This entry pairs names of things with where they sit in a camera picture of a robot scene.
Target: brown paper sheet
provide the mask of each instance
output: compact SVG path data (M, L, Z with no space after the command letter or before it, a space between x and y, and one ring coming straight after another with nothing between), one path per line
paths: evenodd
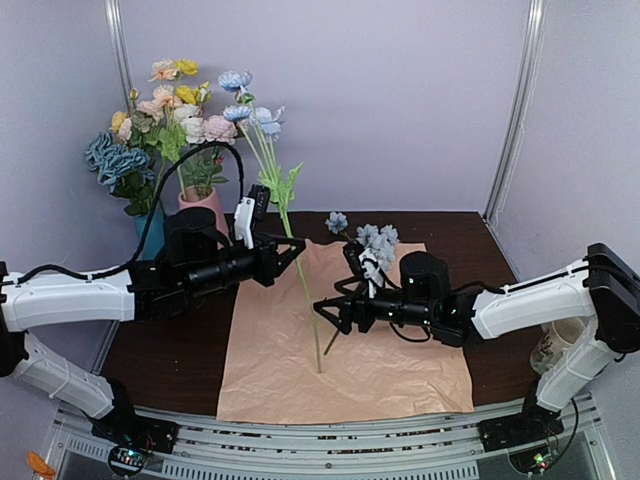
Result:
M344 243L307 241L301 255L312 300L339 294L350 277ZM399 244L396 256L423 250ZM399 282L398 261L389 277ZM318 317L321 348L335 327ZM406 336L424 332L405 327ZM462 349L436 341L409 343L385 322L367 334L340 335L316 373L309 307L295 265L264 288L241 284L231 326L218 419L272 424L326 424L472 412L471 377Z

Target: blue vase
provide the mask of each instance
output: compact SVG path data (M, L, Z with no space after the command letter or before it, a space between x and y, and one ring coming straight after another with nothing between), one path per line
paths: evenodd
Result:
M138 240L142 236L144 225L147 222L149 215L140 215L133 217L133 221L136 224L136 232L138 233ZM158 205L156 211L153 214L153 220L151 220L151 226L149 227L149 233L147 239L144 242L144 248L140 254L141 260L153 260L160 249L164 246L164 212L162 207Z

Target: wooden tabletop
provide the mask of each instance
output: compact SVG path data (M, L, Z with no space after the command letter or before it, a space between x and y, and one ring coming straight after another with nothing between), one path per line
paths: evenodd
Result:
M327 216L290 214L294 234L317 243L335 241L324 224ZM474 280L496 286L515 281L477 213L361 212L347 216L353 233L355 226L366 223L393 224L403 242L424 242L429 252L449 264L453 287ZM270 215L256 230L283 233L276 215ZM121 324L103 375L124 382L136 405L215 415L235 296L235 289L209 296L199 308L165 321ZM476 406L525 396L534 379L529 354L540 335L540 329L532 327L464 349Z

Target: white wall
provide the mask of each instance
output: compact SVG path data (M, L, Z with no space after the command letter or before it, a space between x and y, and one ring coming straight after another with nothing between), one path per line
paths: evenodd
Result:
M640 2L551 1L497 235L521 278L605 242L640 271ZM640 471L640 358L593 386L622 478Z
M41 263L95 269L125 260L135 245L123 204L83 163L86 145L121 109L104 2L11 0L0 14L0 260L10 270ZM35 333L87 365L104 324ZM55 403L0 379L0 477L31 478Z
M250 68L259 101L287 106L280 162L285 171L305 162L293 210L482 210L528 4L123 0L122 15L133 80L145 93L152 62L186 57L214 83L227 69ZM231 98L214 100L209 114ZM254 181L255 160L243 153ZM219 189L227 210L236 188Z

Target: clear cup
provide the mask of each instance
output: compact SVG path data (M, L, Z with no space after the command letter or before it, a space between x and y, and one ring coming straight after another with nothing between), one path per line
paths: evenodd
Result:
M583 331L584 322L579 317L552 322L529 357L531 368L540 375L551 370Z

